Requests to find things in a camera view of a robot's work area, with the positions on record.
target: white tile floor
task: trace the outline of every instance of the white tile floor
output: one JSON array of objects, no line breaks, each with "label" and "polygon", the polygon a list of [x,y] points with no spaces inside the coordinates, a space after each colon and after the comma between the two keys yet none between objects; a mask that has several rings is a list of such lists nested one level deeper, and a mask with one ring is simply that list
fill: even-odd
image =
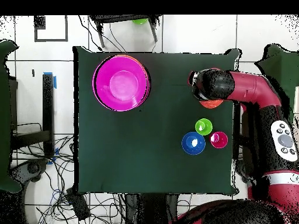
[{"label": "white tile floor", "polygon": [[[94,43],[100,46],[99,36],[95,31],[93,21],[88,21],[87,16],[67,16],[68,42],[34,42],[34,28],[32,16],[7,16],[0,17],[0,39],[13,40],[19,48],[9,54],[6,66],[12,76],[19,82],[18,88],[18,124],[38,122],[41,118],[41,77],[43,72],[52,72],[57,77],[57,88],[54,89],[55,102],[55,138],[60,139],[71,136],[74,132],[73,113],[73,53],[72,46],[84,46],[91,51],[98,51]],[[286,16],[271,15],[164,15],[160,18],[156,28],[158,42],[154,43],[150,26],[134,24],[131,21],[112,23],[111,30],[117,41],[126,51],[152,51],[160,53],[224,53],[230,48],[240,48],[242,57],[239,70],[260,74],[253,64],[261,59],[263,49],[267,44],[279,43],[290,51],[299,49],[299,29],[296,21]],[[111,40],[119,49],[122,48],[115,42],[109,24],[104,25],[104,51],[118,51],[109,41]],[[46,16],[46,29],[38,30],[39,39],[64,39],[64,16]],[[19,131],[28,132],[39,130],[37,126],[25,126]],[[63,153],[71,155],[68,148]],[[18,159],[28,156],[18,153]],[[74,169],[72,163],[67,164],[63,174],[66,187],[74,182]],[[53,188],[57,188],[57,172],[53,165],[47,165],[46,172],[51,178]],[[246,186],[240,176],[236,175],[236,186],[240,192],[233,199],[246,198]],[[109,214],[109,206],[113,202],[111,194],[87,195],[87,202],[95,215]],[[46,174],[37,183],[30,183],[26,193],[26,214],[30,224],[37,224],[40,212],[45,211],[52,198],[50,181]],[[231,198],[225,195],[180,195],[179,200],[190,201],[192,207],[212,200]],[[97,206],[98,201],[105,201],[104,206]],[[178,213],[188,210],[185,201],[179,202]],[[111,215],[116,214],[116,208],[111,208]],[[113,218],[113,223],[120,223],[119,214]],[[92,224],[104,224],[95,219]]]}]

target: green object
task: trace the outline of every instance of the green object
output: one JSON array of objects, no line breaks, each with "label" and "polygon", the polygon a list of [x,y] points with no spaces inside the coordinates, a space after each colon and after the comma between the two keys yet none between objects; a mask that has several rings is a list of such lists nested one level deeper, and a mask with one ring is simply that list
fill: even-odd
[{"label": "green object", "polygon": [[0,41],[0,190],[18,193],[22,186],[13,180],[8,169],[11,167],[11,94],[9,91],[8,70],[5,65],[9,53],[17,49],[17,46],[7,40]]},{"label": "green object", "polygon": [[263,58],[255,62],[261,73],[278,81],[290,99],[289,122],[293,123],[295,87],[299,86],[299,51],[290,52],[278,44],[267,45]]},{"label": "green object", "polygon": [[[151,78],[148,99],[140,107],[124,112],[103,107],[92,90],[98,65],[118,53],[95,53],[81,47],[77,52],[79,192],[237,192],[231,186],[233,104],[226,101],[207,109],[193,97],[187,82],[192,70],[233,70],[239,50],[230,50],[226,55],[122,53],[142,63]],[[224,149],[207,145],[198,156],[184,152],[182,138],[194,131],[199,116],[206,116],[214,130],[228,135]]]},{"label": "green object", "polygon": [[145,22],[147,22],[147,18],[132,20],[132,22],[134,22],[135,24],[144,24]]},{"label": "green object", "polygon": [[202,118],[198,120],[195,124],[195,130],[198,134],[202,136],[206,136],[211,133],[213,129],[213,125],[210,120],[207,120],[206,118]]}]

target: orange bowl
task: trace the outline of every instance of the orange bowl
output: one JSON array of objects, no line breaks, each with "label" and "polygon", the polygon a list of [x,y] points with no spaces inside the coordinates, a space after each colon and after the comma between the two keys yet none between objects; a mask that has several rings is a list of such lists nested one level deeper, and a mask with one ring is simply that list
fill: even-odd
[{"label": "orange bowl", "polygon": [[223,100],[205,100],[205,101],[200,101],[200,104],[202,104],[205,108],[208,109],[213,109],[218,107]]}]

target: chair leg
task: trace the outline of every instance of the chair leg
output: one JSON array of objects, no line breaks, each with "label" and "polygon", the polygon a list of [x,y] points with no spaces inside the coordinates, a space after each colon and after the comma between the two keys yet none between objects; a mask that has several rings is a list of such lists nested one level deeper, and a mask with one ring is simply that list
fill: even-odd
[{"label": "chair leg", "polygon": [[155,30],[155,28],[156,28],[156,24],[153,24],[152,23],[152,20],[149,18],[149,25],[151,26],[151,30],[152,30],[152,35],[153,35],[153,37],[154,37],[154,40],[155,40],[155,42],[157,42],[158,41],[158,39],[157,39],[157,35],[156,35],[156,30]]},{"label": "chair leg", "polygon": [[102,46],[102,48],[104,48],[105,45],[104,45],[103,36],[102,36],[103,26],[100,23],[96,22],[96,29],[97,29],[98,34],[99,34],[100,45]]}]

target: magenta bowl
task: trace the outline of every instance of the magenta bowl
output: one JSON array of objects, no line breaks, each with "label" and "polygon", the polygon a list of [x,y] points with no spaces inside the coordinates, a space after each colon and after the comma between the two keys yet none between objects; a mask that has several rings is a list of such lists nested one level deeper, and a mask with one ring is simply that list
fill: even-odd
[{"label": "magenta bowl", "polygon": [[224,132],[217,131],[210,136],[210,142],[216,149],[222,149],[227,145],[228,137]]},{"label": "magenta bowl", "polygon": [[96,69],[92,88],[97,100],[114,111],[128,111],[145,102],[150,82],[145,68],[133,57],[115,55]]}]

